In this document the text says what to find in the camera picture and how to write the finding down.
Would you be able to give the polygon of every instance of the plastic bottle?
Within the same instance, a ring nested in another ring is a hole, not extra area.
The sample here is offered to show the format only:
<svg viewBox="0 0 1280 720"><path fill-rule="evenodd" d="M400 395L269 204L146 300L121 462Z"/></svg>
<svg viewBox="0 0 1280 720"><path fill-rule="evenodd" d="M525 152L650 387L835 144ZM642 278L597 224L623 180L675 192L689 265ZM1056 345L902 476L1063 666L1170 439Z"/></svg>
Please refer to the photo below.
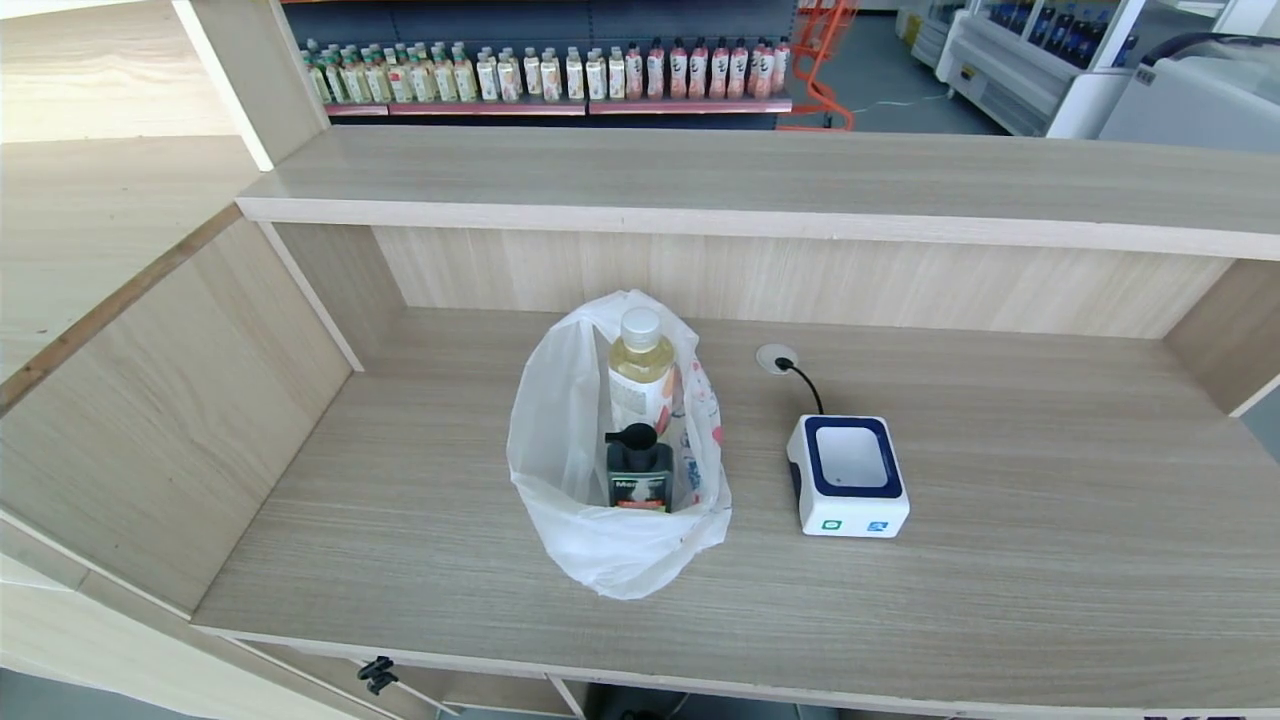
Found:
<svg viewBox="0 0 1280 720"><path fill-rule="evenodd" d="M503 50L498 59L498 94L503 102L520 102L520 64Z"/></svg>
<svg viewBox="0 0 1280 720"><path fill-rule="evenodd" d="M538 50L525 47L524 65L525 86L529 88L529 95L540 97L543 94L543 69L541 63L538 61Z"/></svg>
<svg viewBox="0 0 1280 720"><path fill-rule="evenodd" d="M791 38L782 36L778 46L773 50L773 94L777 95L786 88L787 68L791 65Z"/></svg>
<svg viewBox="0 0 1280 720"><path fill-rule="evenodd" d="M342 51L342 79L347 85L347 94L352 102L364 105L370 101L365 64L356 58L351 49Z"/></svg>
<svg viewBox="0 0 1280 720"><path fill-rule="evenodd" d="M701 100L707 97L707 38L699 37L694 44L694 51L689 54L689 99Z"/></svg>
<svg viewBox="0 0 1280 720"><path fill-rule="evenodd" d="M1133 26L1133 31L1129 32L1129 37L1124 38L1124 45L1120 46L1120 53L1116 54L1116 63L1114 67L1123 68L1125 61L1129 59L1129 54L1133 49L1138 46L1138 26Z"/></svg>
<svg viewBox="0 0 1280 720"><path fill-rule="evenodd" d="M399 64L399 49L388 47L387 53L387 82L392 86L392 97L396 102L412 102L413 81L408 77L408 65Z"/></svg>
<svg viewBox="0 0 1280 720"><path fill-rule="evenodd" d="M759 69L755 72L755 87L751 88L751 95L759 100L767 100L773 95L773 44L769 41L764 42L764 50L760 51Z"/></svg>
<svg viewBox="0 0 1280 720"><path fill-rule="evenodd" d="M387 81L387 69L378 64L374 46L360 51L365 60L365 79L369 82L369 96L374 102L384 105L392 101L392 86Z"/></svg>
<svg viewBox="0 0 1280 720"><path fill-rule="evenodd" d="M307 42L310 44L315 41L308 40ZM333 92L329 91L329 83L324 78L324 72L316 67L316 63L311 58L311 53L308 50L303 50L301 55L302 65L307 69L307 77L311 78L311 86L316 90L316 97L319 97L320 102L325 105L333 105Z"/></svg>
<svg viewBox="0 0 1280 720"><path fill-rule="evenodd" d="M604 58L596 47L586 54L586 96L591 100L604 100L609 95L609 82L605 78Z"/></svg>
<svg viewBox="0 0 1280 720"><path fill-rule="evenodd" d="M760 55L764 54L764 44L767 40L763 37L755 41L755 47L751 47L751 64L746 69L746 94L751 95L755 90L755 78L760 74Z"/></svg>
<svg viewBox="0 0 1280 720"><path fill-rule="evenodd" d="M570 100L586 99L586 81L582 78L582 56L577 47L570 47L564 58L564 90Z"/></svg>
<svg viewBox="0 0 1280 720"><path fill-rule="evenodd" d="M723 100L724 91L728 83L728 47L727 41L722 37L716 44L716 53L712 54L712 85L707 90L707 97L712 100Z"/></svg>
<svg viewBox="0 0 1280 720"><path fill-rule="evenodd" d="M1075 22L1075 3L1070 3L1062 10L1062 13L1053 20L1053 32L1044 41L1044 50L1057 55L1062 46L1066 45L1066 35L1071 29L1071 23Z"/></svg>
<svg viewBox="0 0 1280 720"><path fill-rule="evenodd" d="M543 63L540 65L543 73L543 100L548 102L559 102L561 99L561 77L559 77L559 59L556 58L556 51L548 47L543 51Z"/></svg>
<svg viewBox="0 0 1280 720"><path fill-rule="evenodd" d="M676 393L676 350L662 334L662 318L649 307L622 315L622 333L609 347L613 427L652 425L659 436L671 421Z"/></svg>
<svg viewBox="0 0 1280 720"><path fill-rule="evenodd" d="M1080 42L1085 38L1089 32L1089 26L1093 24L1091 15L1092 10L1084 10L1080 13L1080 19L1071 23L1071 28L1066 31L1066 42L1062 44L1062 49L1057 51L1057 56L1062 58L1073 65L1076 64L1075 51Z"/></svg>
<svg viewBox="0 0 1280 720"><path fill-rule="evenodd" d="M435 65L435 87L440 91L440 101L458 101L458 78L453 73L453 60L444 56L444 44L431 47L431 61Z"/></svg>
<svg viewBox="0 0 1280 720"><path fill-rule="evenodd" d="M1093 59L1093 54L1098 51L1098 45L1102 42L1102 36L1107 32L1107 12L1102 10L1098 13L1098 19L1089 23L1087 28L1080 33L1080 42L1075 46L1075 53L1071 54L1071 61L1078 68L1088 68L1089 60Z"/></svg>
<svg viewBox="0 0 1280 720"><path fill-rule="evenodd" d="M730 100L740 100L742 97L742 91L746 87L746 65L750 61L751 56L746 51L746 40L739 37L737 44L733 46L733 54L730 55L728 60L728 87L724 91L724 96Z"/></svg>
<svg viewBox="0 0 1280 720"><path fill-rule="evenodd" d="M1036 18L1036 27L1032 28L1032 35L1027 38L1032 45L1044 44L1044 38L1048 37L1050 27L1053 24L1053 15L1056 14L1057 9L1052 3L1046 3L1044 6L1041 8L1041 14Z"/></svg>
<svg viewBox="0 0 1280 720"><path fill-rule="evenodd" d="M626 56L627 100L640 100L644 94L644 59L635 42L627 46Z"/></svg>
<svg viewBox="0 0 1280 720"><path fill-rule="evenodd" d="M338 58L325 51L324 76L329 81L329 90L333 92L335 102L351 102L351 94L347 92L347 83L342 79L342 68L338 67Z"/></svg>
<svg viewBox="0 0 1280 720"><path fill-rule="evenodd" d="M476 79L480 85L480 100L498 101L498 60L485 47L476 58Z"/></svg>
<svg viewBox="0 0 1280 720"><path fill-rule="evenodd" d="M525 94L525 83L520 78L520 58L516 56L516 51L511 47L503 47L503 54L511 60L511 64L516 68L516 96L520 97Z"/></svg>
<svg viewBox="0 0 1280 720"><path fill-rule="evenodd" d="M689 97L689 53L685 50L685 38L677 37L671 44L671 97L684 100Z"/></svg>
<svg viewBox="0 0 1280 720"><path fill-rule="evenodd" d="M662 47L662 38L654 37L649 45L649 86L646 95L649 100L662 100L666 94L667 51Z"/></svg>
<svg viewBox="0 0 1280 720"><path fill-rule="evenodd" d="M467 58L467 50L461 42L453 44L453 78L458 83L458 100L475 102L479 97L475 65Z"/></svg>
<svg viewBox="0 0 1280 720"><path fill-rule="evenodd" d="M419 47L408 51L408 79L413 86L413 99L419 102L435 102L439 90L435 87L435 65L422 56Z"/></svg>

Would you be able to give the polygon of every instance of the cabinet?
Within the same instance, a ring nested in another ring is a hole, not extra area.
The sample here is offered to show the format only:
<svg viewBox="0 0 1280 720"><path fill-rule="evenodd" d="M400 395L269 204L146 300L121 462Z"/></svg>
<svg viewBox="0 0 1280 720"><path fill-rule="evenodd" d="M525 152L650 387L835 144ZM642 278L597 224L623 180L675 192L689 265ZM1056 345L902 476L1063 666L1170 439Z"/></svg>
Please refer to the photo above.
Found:
<svg viewBox="0 0 1280 720"><path fill-rule="evenodd" d="M251 78L227 72L250 105ZM1230 416L1280 382L1280 160L406 127L268 159L0 387L0 511L42 548L22 559L138 632L357 717L584 717L590 683L1280 706L1280 470ZM726 543L626 606L547 557L503 452L529 352L618 287L700 332L735 493ZM893 425L896 541L800 534L783 443L809 398L760 374L769 341ZM375 697L355 671L376 656L402 676Z"/></svg>

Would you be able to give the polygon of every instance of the black cable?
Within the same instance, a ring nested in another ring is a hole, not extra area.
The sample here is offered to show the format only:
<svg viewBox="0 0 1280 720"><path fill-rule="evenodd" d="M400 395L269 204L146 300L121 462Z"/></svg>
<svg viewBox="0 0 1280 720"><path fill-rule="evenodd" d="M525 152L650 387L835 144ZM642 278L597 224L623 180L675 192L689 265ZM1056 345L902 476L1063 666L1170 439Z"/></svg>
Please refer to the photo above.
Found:
<svg viewBox="0 0 1280 720"><path fill-rule="evenodd" d="M818 414L819 415L827 414L827 411L822 409L822 397L818 396L818 388L814 387L813 380L809 379L809 375L804 374L804 370L796 368L796 364L792 363L788 357L778 357L777 360L773 361L773 364L777 365L780 370L792 370L795 372L795 374L800 375L804 379L805 384L809 386L809 389L813 391L813 401L818 404Z"/></svg>

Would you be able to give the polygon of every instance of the wooden counter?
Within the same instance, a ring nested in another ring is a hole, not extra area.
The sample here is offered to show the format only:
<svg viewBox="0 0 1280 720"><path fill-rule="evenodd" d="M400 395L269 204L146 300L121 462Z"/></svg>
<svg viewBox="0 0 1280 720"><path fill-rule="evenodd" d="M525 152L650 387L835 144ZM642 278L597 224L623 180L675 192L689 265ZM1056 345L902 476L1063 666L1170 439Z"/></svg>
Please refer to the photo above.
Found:
<svg viewBox="0 0 1280 720"><path fill-rule="evenodd" d="M1280 259L1280 158L1006 137L337 127L253 220Z"/></svg>
<svg viewBox="0 0 1280 720"><path fill-rule="evenodd" d="M314 652L936 715L1280 708L1280 468L1157 341L691 320L723 407L728 539L634 602L567 578L508 482L556 316L408 309L193 621ZM913 512L805 537L783 445L888 418Z"/></svg>

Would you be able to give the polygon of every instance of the wooden partition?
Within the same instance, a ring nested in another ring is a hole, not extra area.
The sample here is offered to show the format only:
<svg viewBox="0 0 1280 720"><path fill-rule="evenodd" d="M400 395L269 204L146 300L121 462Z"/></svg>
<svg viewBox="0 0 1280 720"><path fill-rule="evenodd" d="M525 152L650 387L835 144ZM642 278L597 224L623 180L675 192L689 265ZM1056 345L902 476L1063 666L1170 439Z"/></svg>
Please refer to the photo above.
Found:
<svg viewBox="0 0 1280 720"><path fill-rule="evenodd" d="M189 616L348 373L229 208L0 386L0 516Z"/></svg>

